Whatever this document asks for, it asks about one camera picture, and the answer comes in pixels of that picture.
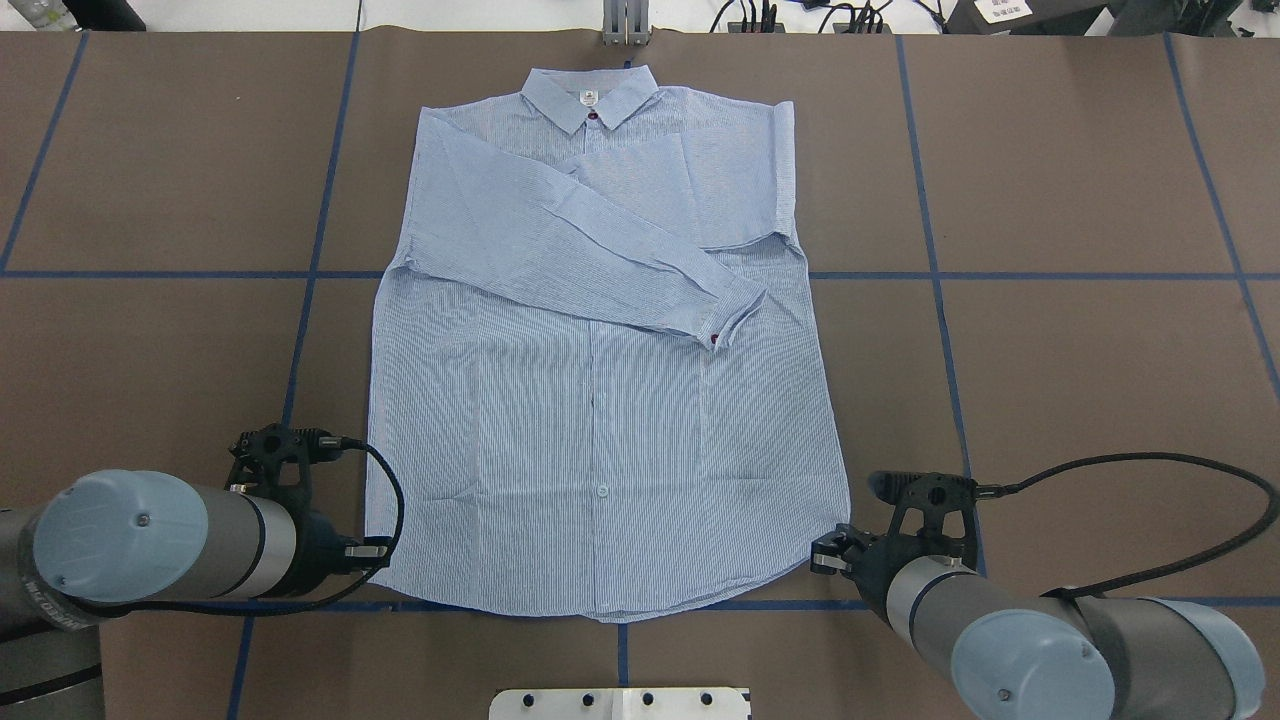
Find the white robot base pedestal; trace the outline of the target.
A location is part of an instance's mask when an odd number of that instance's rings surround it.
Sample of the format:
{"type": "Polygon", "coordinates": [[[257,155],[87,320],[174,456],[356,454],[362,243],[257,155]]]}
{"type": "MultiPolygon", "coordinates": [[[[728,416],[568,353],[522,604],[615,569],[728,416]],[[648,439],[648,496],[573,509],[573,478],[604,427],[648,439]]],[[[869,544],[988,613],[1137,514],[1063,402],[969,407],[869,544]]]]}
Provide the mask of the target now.
{"type": "Polygon", "coordinates": [[[751,719],[750,691],[732,687],[509,689],[489,719],[751,719]]]}

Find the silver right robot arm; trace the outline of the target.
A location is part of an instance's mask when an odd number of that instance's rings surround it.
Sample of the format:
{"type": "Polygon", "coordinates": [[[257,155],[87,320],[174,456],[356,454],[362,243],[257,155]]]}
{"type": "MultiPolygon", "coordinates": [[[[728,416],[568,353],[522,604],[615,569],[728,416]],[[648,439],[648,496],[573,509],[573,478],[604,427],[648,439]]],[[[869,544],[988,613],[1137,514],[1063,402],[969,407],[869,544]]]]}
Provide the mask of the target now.
{"type": "Polygon", "coordinates": [[[890,527],[849,524],[812,542],[810,570],[852,582],[868,609],[947,678],[979,719],[1249,719],[1265,664],[1225,614],[1190,601],[1120,598],[1120,588],[1220,559],[1277,519],[1277,492],[1251,471],[1180,454],[1155,460],[1238,477],[1261,488],[1258,521],[1210,550],[1084,587],[1018,598],[977,571],[977,505],[1029,487],[969,477],[878,471],[890,527]]]}

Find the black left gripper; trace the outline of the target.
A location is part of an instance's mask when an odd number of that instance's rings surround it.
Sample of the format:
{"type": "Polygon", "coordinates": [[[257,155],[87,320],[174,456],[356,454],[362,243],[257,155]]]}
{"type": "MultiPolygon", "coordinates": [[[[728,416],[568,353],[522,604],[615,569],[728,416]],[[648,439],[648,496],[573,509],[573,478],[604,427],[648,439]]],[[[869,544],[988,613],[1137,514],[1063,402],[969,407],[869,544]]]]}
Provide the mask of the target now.
{"type": "Polygon", "coordinates": [[[361,570],[357,562],[389,562],[396,537],[360,541],[343,536],[312,507],[314,465],[346,451],[339,436],[320,428],[269,424],[239,436],[229,447],[233,465],[227,489],[247,498],[259,519],[259,550],[236,598],[298,597],[330,577],[361,570]]]}

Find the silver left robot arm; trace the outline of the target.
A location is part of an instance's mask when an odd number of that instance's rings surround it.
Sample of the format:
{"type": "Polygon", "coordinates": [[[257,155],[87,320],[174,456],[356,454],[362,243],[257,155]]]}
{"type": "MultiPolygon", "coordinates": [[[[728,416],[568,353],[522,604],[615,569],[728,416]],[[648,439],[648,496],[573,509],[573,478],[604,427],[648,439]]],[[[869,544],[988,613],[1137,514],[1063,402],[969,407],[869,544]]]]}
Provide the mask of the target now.
{"type": "Polygon", "coordinates": [[[388,568],[406,498],[365,441],[270,424],[243,433],[220,488],[161,471],[93,471],[3,510],[3,716],[102,719],[100,628],[133,612],[276,618],[325,609],[388,568]],[[312,469],[355,451],[396,497],[389,536],[337,532],[312,469]]]}

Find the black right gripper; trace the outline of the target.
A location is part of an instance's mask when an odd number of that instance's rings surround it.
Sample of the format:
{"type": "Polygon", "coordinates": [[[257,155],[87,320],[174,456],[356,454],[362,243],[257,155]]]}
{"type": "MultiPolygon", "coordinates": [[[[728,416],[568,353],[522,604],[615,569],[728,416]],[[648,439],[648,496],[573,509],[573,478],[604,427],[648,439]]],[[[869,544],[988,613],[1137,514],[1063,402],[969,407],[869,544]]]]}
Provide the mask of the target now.
{"type": "Polygon", "coordinates": [[[893,507],[888,529],[873,533],[838,524],[810,543],[810,573],[847,578],[870,610],[884,611],[892,579],[911,561],[941,556],[978,569],[975,505],[1000,497],[997,487],[936,471],[874,471],[867,484],[893,507]]]}

